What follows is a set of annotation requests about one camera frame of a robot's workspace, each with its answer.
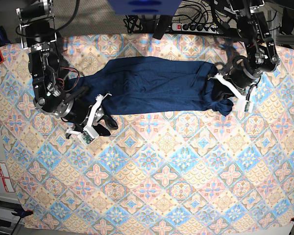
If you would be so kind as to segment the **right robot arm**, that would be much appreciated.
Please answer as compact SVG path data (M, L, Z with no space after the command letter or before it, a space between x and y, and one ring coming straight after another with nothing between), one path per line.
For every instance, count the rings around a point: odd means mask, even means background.
M16 9L20 24L16 33L21 37L23 49L29 49L29 72L32 75L35 107L54 115L73 127L66 130L66 138L78 136L92 141L100 136L110 136L118 128L115 120L105 112L102 102L106 96L98 94L93 104L82 101L81 96L90 87L77 87L78 80L66 90L60 78L59 53L56 50L57 31L54 23L53 2L35 0L25 8Z

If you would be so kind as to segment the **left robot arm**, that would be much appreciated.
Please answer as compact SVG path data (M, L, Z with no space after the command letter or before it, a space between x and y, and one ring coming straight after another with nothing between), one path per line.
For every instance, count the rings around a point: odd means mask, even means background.
M220 32L226 34L231 29L220 23L217 11L236 21L237 34L244 39L247 53L246 56L234 57L228 72L213 76L217 85L213 93L218 97L236 97L236 109L250 113L254 106L252 97L263 73L275 71L280 63L264 13L259 11L264 1L211 0L209 5L213 21Z

